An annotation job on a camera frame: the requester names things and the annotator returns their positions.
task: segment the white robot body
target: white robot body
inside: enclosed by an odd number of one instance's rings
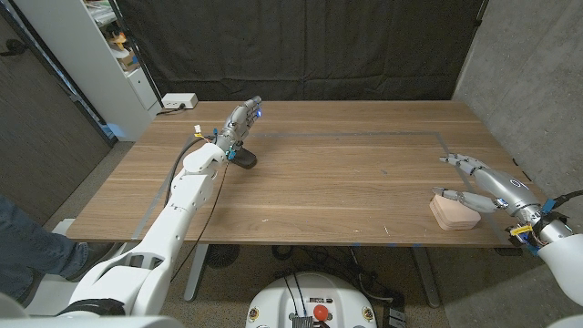
[[[296,308],[298,316],[311,316],[316,322],[314,309],[318,305],[328,310],[328,320],[324,322],[331,328],[376,327],[370,302],[348,282],[321,272],[299,272],[295,276],[297,283],[290,275],[272,282],[255,296],[247,313],[246,327],[292,328],[291,318]]]

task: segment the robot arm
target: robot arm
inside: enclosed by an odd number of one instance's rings
[[[494,195],[494,199],[471,192],[459,192],[435,187],[435,194],[457,200],[472,210],[492,213],[505,210],[518,219],[509,232],[522,243],[538,249],[537,254],[553,272],[563,292],[579,305],[583,305],[583,234],[573,234],[566,217],[541,207],[537,197],[520,180],[505,172],[490,169],[483,162],[469,156],[449,154],[441,161],[460,168],[474,176],[476,184]]]
[[[171,182],[169,202],[143,241],[91,269],[61,316],[98,316],[104,308],[125,315],[159,313],[190,220],[210,199],[217,169],[234,157],[261,115],[260,104],[261,98],[254,97],[236,107],[215,143],[206,143],[184,158],[184,168]]]

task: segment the red button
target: red button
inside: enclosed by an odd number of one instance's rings
[[[323,305],[316,305],[313,308],[313,316],[318,319],[318,321],[326,321],[328,318],[328,309]]]

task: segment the wooden table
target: wooden table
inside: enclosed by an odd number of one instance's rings
[[[67,236],[81,241],[138,241],[162,210],[169,169],[193,126],[220,129],[240,102],[199,102],[157,118],[77,217]],[[212,199],[189,227],[200,236],[185,298],[194,298],[212,243],[413,246],[430,304],[439,299],[424,248],[509,247],[500,211],[470,231],[443,231],[431,188],[480,192],[473,179],[439,161],[469,155],[523,180],[544,196],[460,102],[265,101],[245,148],[255,168],[235,165],[216,178]]]

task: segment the person's leg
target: person's leg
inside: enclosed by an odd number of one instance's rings
[[[47,232],[11,200],[0,195],[0,262],[18,263],[41,273],[68,277],[88,256],[86,243]]]
[[[0,292],[18,299],[33,283],[33,272],[21,264],[0,263]]]

